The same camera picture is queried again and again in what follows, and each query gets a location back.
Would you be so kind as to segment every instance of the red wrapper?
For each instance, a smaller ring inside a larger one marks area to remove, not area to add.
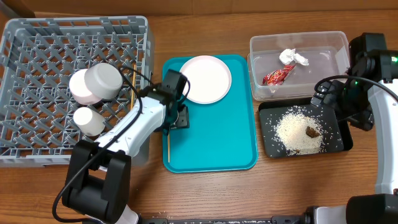
[[[271,72],[262,79],[262,84],[281,85],[285,81],[289,72],[292,71],[295,66],[296,65],[285,65],[284,69]]]

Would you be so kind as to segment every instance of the plastic storage box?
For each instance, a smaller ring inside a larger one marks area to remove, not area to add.
[[[69,163],[75,143],[90,140],[73,122],[78,105],[68,89],[69,78],[103,61],[136,64],[150,78],[154,36],[147,19],[12,19],[6,24],[0,43],[0,64],[5,68],[0,87],[0,167]],[[134,84],[141,89],[148,82],[137,76]],[[117,98],[90,108],[102,114],[106,129],[111,129],[128,113],[132,100],[129,87],[123,85]]]
[[[296,49],[310,65],[297,65],[282,85],[263,85],[268,73],[284,67],[279,54],[285,49]],[[252,37],[248,63],[253,98],[270,101],[312,96],[316,82],[344,74],[349,67],[348,54],[347,38],[340,31]]]

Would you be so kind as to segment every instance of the teal tray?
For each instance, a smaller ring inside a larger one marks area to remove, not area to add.
[[[223,99],[209,105],[185,101],[190,127],[171,130],[170,163],[167,161],[167,136],[163,135],[163,163],[171,172],[244,170],[257,162],[248,63],[240,55],[215,57],[231,71],[231,88]],[[179,71],[191,58],[171,58],[163,66],[162,77],[168,69]]]

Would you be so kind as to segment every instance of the clear plastic container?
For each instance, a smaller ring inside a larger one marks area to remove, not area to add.
[[[284,67],[279,55],[285,49],[296,49],[310,65],[298,64],[282,85],[263,85],[262,79],[268,73]],[[344,74],[349,67],[348,59],[347,37],[340,31],[252,37],[248,64],[253,98],[271,101],[312,96],[316,82]]]

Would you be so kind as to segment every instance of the black tray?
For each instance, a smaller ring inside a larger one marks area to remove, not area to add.
[[[285,147],[280,142],[274,141],[274,136],[276,135],[275,131],[273,130],[272,126],[277,124],[277,121],[282,117],[282,115],[287,111],[286,107],[291,106],[305,106],[305,107],[312,107],[310,104],[311,98],[297,98],[291,100],[280,100],[280,101],[270,101],[270,102],[263,102],[259,105],[259,117],[260,117],[260,124],[261,124],[261,132],[263,136],[264,146],[266,149],[267,156],[271,158],[278,158],[278,157],[287,157],[287,156],[301,156],[301,155],[288,155]],[[341,151],[348,151],[353,147],[353,140],[351,137],[351,133],[349,131],[347,121],[340,121],[337,122],[336,116],[334,111],[331,108],[327,108],[323,106],[322,109],[322,117],[323,124],[325,127],[331,129],[331,132],[334,134],[338,134],[338,138],[330,139],[324,138],[325,148],[324,151],[319,153],[328,153],[328,152],[341,152]],[[319,111],[315,108],[312,112],[306,112],[305,115],[317,115]]]

